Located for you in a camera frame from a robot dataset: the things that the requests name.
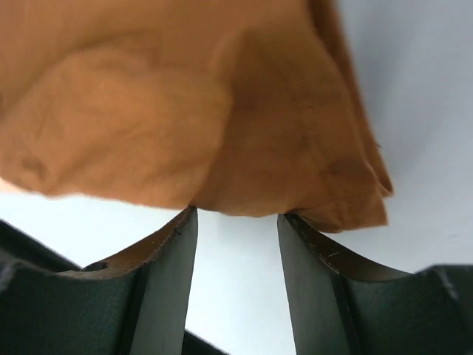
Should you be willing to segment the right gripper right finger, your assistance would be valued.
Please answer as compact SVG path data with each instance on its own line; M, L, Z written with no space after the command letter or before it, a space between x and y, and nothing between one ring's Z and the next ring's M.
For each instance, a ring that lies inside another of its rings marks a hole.
M472 267L383 266L293 214L279 246L298 354L472 352Z

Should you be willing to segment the brown boxer underwear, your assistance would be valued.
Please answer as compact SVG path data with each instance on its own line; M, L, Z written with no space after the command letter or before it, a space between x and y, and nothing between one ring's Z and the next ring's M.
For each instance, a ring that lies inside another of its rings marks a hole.
M329 233L393 192L334 1L3 1L1 178Z

